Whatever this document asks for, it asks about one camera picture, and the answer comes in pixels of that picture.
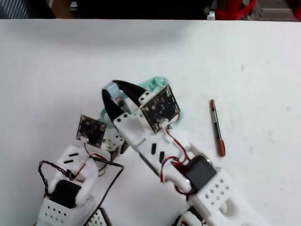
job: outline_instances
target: background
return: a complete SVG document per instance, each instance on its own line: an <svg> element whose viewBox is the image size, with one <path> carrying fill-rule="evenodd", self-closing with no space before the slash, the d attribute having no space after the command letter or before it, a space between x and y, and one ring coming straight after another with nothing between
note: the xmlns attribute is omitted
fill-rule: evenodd
<svg viewBox="0 0 301 226"><path fill-rule="evenodd" d="M298 225L300 36L299 23L0 21L1 225L36 222L44 192L39 161L56 161L74 141L80 114L98 117L105 84L153 76L169 78L185 112L179 129L231 174L251 205L274 226ZM118 162L125 171L103 204L113 225L170 225L184 198L131 149ZM114 170L100 179L99 194Z"/></svg>

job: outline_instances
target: marker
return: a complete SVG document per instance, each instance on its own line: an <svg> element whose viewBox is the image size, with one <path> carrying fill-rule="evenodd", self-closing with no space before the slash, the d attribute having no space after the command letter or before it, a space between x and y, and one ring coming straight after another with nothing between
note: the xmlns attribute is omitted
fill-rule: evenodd
<svg viewBox="0 0 301 226"><path fill-rule="evenodd" d="M214 100L210 100L210 106L211 106L212 122L213 122L213 126L214 126L214 133L216 136L218 152L221 157L224 157L226 155L225 144L224 144L224 141L222 140L220 125L218 124Z"/></svg>

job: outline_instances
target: hole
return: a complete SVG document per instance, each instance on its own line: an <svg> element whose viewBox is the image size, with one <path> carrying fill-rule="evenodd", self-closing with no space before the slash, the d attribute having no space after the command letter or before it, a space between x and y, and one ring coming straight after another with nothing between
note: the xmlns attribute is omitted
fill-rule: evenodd
<svg viewBox="0 0 301 226"><path fill-rule="evenodd" d="M222 212L222 214L227 212L227 204L225 202L221 205L220 212Z"/></svg>
<svg viewBox="0 0 301 226"><path fill-rule="evenodd" d="M159 155L159 162L162 163L163 160L164 160L164 155L165 155L165 152L160 152L160 155Z"/></svg>
<svg viewBox="0 0 301 226"><path fill-rule="evenodd" d="M223 215L226 216L227 218L231 218L234 216L237 216L238 213L238 208L237 205L234 204L234 202L232 201L232 199L228 199L225 202L225 207L223 210Z"/></svg>
<svg viewBox="0 0 301 226"><path fill-rule="evenodd" d="M73 157L73 156L76 156L76 155L78 155L78 153L70 154L69 156Z"/></svg>
<svg viewBox="0 0 301 226"><path fill-rule="evenodd" d="M153 143L151 144L151 154L154 155L156 153L157 144Z"/></svg>
<svg viewBox="0 0 301 226"><path fill-rule="evenodd" d="M71 160L64 161L65 164L70 163L70 162L73 162L73 160L71 159Z"/></svg>

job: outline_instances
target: black wire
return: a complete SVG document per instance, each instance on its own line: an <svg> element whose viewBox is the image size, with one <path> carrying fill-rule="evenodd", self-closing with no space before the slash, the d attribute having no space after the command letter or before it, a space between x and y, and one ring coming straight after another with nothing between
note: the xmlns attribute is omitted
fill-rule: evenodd
<svg viewBox="0 0 301 226"><path fill-rule="evenodd" d="M101 207L105 197L107 196L110 188L113 186L113 184L115 183L115 181L117 180L117 178L119 177L119 175L122 173L123 169L124 169L124 166L121 165L121 164L118 164L118 163L114 163L114 162L111 162L111 161L106 161L104 159L101 159L101 158L97 158L97 157L93 157L90 155L90 158L93 159L94 161L99 161L99 162L103 162L103 163L106 163L108 165L111 165L111 166L116 166L116 167L120 167L120 171L117 173L117 175L115 176L115 178L112 180L112 182L110 183L109 187L107 188L106 192L104 193L103 195L103 198L101 199L100 203L98 204L98 206L96 207L95 211L90 215L90 217L88 218L88 220L84 223L84 226L86 226L90 219L93 217L93 215L97 212L97 210Z"/></svg>
<svg viewBox="0 0 301 226"><path fill-rule="evenodd" d="M49 161L46 161L46 160L42 160L40 161L39 163L39 168L38 168L38 172L43 180L43 183L44 183L44 186L45 186L45 195L49 195L48 193L48 181L47 179L45 178L43 172L42 172L42 165L43 164L48 164L50 166L52 166L53 168L57 169L58 171L60 171L63 175L65 175L67 178L69 178L70 180L73 180L75 178L74 174L70 171L70 170L64 170L63 168L55 165L54 163L52 162L49 162Z"/></svg>
<svg viewBox="0 0 301 226"><path fill-rule="evenodd" d="M103 169L103 170L104 170L103 173L98 175L99 178L105 174L105 169Z"/></svg>
<svg viewBox="0 0 301 226"><path fill-rule="evenodd" d="M85 150L86 150L86 153L89 155L89 157L91 156L90 153L88 152L87 148L86 148L86 143L84 143L84 147L85 147Z"/></svg>

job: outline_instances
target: wire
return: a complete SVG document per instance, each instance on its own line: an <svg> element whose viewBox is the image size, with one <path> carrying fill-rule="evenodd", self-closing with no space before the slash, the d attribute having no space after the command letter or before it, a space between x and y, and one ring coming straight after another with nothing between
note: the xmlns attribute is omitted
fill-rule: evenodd
<svg viewBox="0 0 301 226"><path fill-rule="evenodd" d="M88 220L84 223L84 226L86 226L90 219L92 218L92 216L97 212L97 210L101 207L105 197L107 196L110 188L113 186L113 184L115 183L115 181L117 180L117 178L119 177L119 175L122 173L123 169L124 169L124 166L121 165L121 164L118 164L118 163L114 163L114 162L111 162L111 161L107 161L107 160L104 160L104 159L100 159L100 158L97 158L97 157L93 157L93 156L90 156L91 159L93 159L94 161L99 161L99 162L103 162L103 163L106 163L108 165L112 165L112 166L116 166L116 167L120 167L120 171L116 174L115 178L112 180L112 182L110 183L109 187L107 188L106 192L104 193L103 195L103 198L101 199L100 203L98 204L98 206L96 207L95 211L90 215L90 217L88 218Z"/></svg>
<svg viewBox="0 0 301 226"><path fill-rule="evenodd" d="M84 144L84 147L85 147L85 150L86 150L86 153L89 155L89 157L90 157L90 153L88 152L88 150L87 150L87 147L86 147L86 143L83 143Z"/></svg>
<svg viewBox="0 0 301 226"><path fill-rule="evenodd" d="M96 155L96 156L100 157L101 159L108 160L104 155L102 155L102 154L100 154L100 153L97 153L97 152L91 153L90 156L92 156L92 155ZM104 170L104 169L107 167L107 165L108 165L108 164L104 164L103 167L101 167L100 169L98 169L98 172L101 172L102 170Z"/></svg>
<svg viewBox="0 0 301 226"><path fill-rule="evenodd" d="M174 162L174 163L179 163L179 158L176 157L176 156L168 156L168 157L166 157L166 158L162 161L162 165L161 165L161 173L160 173L160 180L161 180L161 183L164 183L164 182L165 182L165 180L164 180L164 174L163 174L163 167L164 167L165 163L166 163L168 160L170 160L170 159L176 160L176 162Z"/></svg>
<svg viewBox="0 0 301 226"><path fill-rule="evenodd" d="M86 165L86 161L85 163L80 167L80 169L77 171L77 173L74 176L74 179L79 175L79 173L81 172L81 170L84 168L84 166Z"/></svg>
<svg viewBox="0 0 301 226"><path fill-rule="evenodd" d="M175 138L168 132L167 129L165 129L165 132L166 132L166 133L174 140L174 142L177 144L177 146L183 151L184 156L185 156L185 159L184 159L184 161L183 161L182 163L184 163L187 159L190 160L190 158L189 158L188 155L187 155L187 152L186 152L185 148L181 145L181 143L180 143L177 139L175 139Z"/></svg>
<svg viewBox="0 0 301 226"><path fill-rule="evenodd" d="M181 225L183 225L183 226L189 226L185 221L181 221Z"/></svg>
<svg viewBox="0 0 301 226"><path fill-rule="evenodd" d="M104 156L103 154L100 154L100 153L97 153L97 152L93 152L93 153L89 153L89 151L87 150L87 147L86 147L86 143L83 143L84 144L84 148L87 152L87 154L89 155L89 158L92 156L92 155L97 155L98 157L104 159L104 160L108 160L106 156ZM105 164L103 167L101 167L100 169L98 169L98 172L101 172L102 170L104 170L105 168L107 167L107 164Z"/></svg>
<svg viewBox="0 0 301 226"><path fill-rule="evenodd" d="M50 166L52 166L53 168L57 169L58 171L60 171L64 176L66 176L67 178L69 178L70 180L73 180L75 178L75 175L70 171L70 170L64 170L63 168L55 165L54 163L52 162L49 162L49 161L46 161L46 160L42 160L40 161L39 163L39 168L38 168L38 172L43 180L43 183L44 183L44 186L45 186L45 195L49 195L48 193L48 181L47 179L45 178L43 172L42 172L42 165L43 164L48 164Z"/></svg>
<svg viewBox="0 0 301 226"><path fill-rule="evenodd" d="M185 193L185 192L182 192L176 185L174 186L174 189L176 190L177 193L185 195L186 197L190 194L193 194L193 190L191 190L190 192Z"/></svg>

